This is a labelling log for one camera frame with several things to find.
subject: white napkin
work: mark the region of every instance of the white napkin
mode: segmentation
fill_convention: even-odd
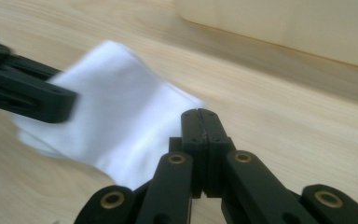
[[[73,114],[58,124],[14,115],[20,140],[45,155],[95,166],[130,189],[153,177],[169,138],[181,136],[181,114],[203,106],[112,41],[49,82],[79,94]]]

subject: white cloth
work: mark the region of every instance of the white cloth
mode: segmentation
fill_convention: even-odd
[[[45,155],[95,166],[130,189],[153,177],[169,138],[181,136],[181,114],[203,106],[112,41],[49,82],[78,93],[71,118],[50,124],[14,115],[20,140]]]

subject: wooden surface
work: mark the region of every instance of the wooden surface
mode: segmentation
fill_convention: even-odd
[[[22,56],[65,69],[105,39],[204,100],[288,189],[323,183],[358,202],[358,67],[183,21],[171,0],[0,0],[0,42]],[[73,223],[113,183],[16,134],[0,110],[0,223]],[[193,202],[192,223],[224,223],[219,200]]]

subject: wooden table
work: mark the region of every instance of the wooden table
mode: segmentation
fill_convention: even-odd
[[[63,70],[105,39],[204,100],[288,189],[323,183],[358,202],[358,67],[184,21],[171,0],[0,0],[0,43],[22,56]],[[0,223],[73,223],[114,183],[16,134],[0,110]],[[224,222],[219,200],[193,202],[192,223]]]

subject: wood grain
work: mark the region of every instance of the wood grain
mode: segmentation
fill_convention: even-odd
[[[358,202],[358,67],[184,21],[171,0],[0,0],[0,42],[22,56],[65,69],[105,39],[204,100],[287,188],[323,183]],[[114,183],[16,134],[0,110],[0,223],[73,223]],[[224,222],[219,200],[194,202],[192,223]]]

